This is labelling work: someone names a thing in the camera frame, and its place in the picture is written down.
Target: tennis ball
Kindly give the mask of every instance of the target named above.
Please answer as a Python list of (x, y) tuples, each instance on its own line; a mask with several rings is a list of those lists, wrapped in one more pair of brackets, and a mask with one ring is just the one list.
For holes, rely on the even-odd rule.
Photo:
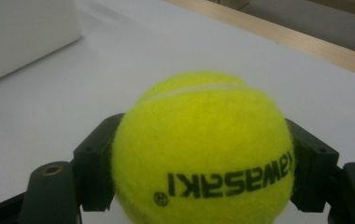
[(273, 101), (238, 77), (192, 72), (145, 92), (117, 130), (114, 188), (140, 224), (272, 223), (294, 157)]

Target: fuzzy yellow felt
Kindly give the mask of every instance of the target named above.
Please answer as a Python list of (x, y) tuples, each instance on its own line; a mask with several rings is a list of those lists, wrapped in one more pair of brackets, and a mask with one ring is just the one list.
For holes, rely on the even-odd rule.
[(238, 77), (161, 81), (125, 114), (112, 147), (114, 188), (137, 224), (272, 223), (291, 196), (286, 121)]

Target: white table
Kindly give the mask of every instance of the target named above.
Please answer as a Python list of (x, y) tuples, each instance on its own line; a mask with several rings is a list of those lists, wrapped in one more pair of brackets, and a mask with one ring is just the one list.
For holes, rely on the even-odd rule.
[[(191, 70), (236, 74), (286, 118), (355, 161), (355, 73), (160, 0), (78, 0), (83, 37), (0, 79), (0, 202), (73, 150), (159, 80)], [(130, 223), (111, 211), (84, 223)], [(276, 223), (326, 223), (289, 205)]]

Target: white surface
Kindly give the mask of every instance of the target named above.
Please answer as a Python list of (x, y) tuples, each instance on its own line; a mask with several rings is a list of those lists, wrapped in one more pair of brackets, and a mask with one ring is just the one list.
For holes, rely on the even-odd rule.
[[(274, 97), (285, 116), (355, 161), (355, 74), (159, 0), (79, 0), (79, 42), (0, 79), (0, 202), (163, 78), (219, 70)], [(276, 223), (327, 223), (289, 205)], [(130, 223), (115, 201), (84, 223)]]
[(74, 0), (0, 0), (0, 77), (80, 34)]

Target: ball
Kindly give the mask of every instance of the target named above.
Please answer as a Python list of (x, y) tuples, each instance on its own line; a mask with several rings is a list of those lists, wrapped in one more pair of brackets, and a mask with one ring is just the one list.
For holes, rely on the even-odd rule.
[(272, 223), (291, 197), (286, 121), (264, 92), (219, 72), (172, 76), (124, 115), (114, 189), (140, 224)]

